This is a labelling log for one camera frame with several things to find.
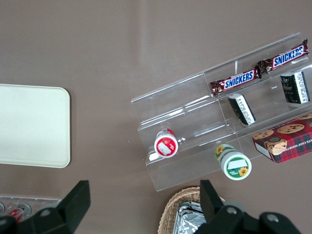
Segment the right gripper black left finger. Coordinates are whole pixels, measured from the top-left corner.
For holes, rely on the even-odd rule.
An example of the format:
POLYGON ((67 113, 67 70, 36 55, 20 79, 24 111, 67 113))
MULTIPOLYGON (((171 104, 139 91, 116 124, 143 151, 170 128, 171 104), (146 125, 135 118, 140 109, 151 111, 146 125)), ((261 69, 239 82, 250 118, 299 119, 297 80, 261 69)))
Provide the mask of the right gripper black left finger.
POLYGON ((18 224, 19 234, 73 234, 91 204, 88 180, 81 180, 55 207, 47 207, 18 224))

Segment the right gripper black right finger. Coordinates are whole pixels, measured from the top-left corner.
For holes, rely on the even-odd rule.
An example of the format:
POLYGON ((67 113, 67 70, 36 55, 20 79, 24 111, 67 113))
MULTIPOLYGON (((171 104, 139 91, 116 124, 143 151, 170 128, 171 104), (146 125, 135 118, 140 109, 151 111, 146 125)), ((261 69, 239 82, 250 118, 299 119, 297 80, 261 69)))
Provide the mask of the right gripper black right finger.
POLYGON ((234 205, 224 205, 209 180, 200 181, 200 206, 206 223, 197 234, 258 234, 259 221, 234 205))

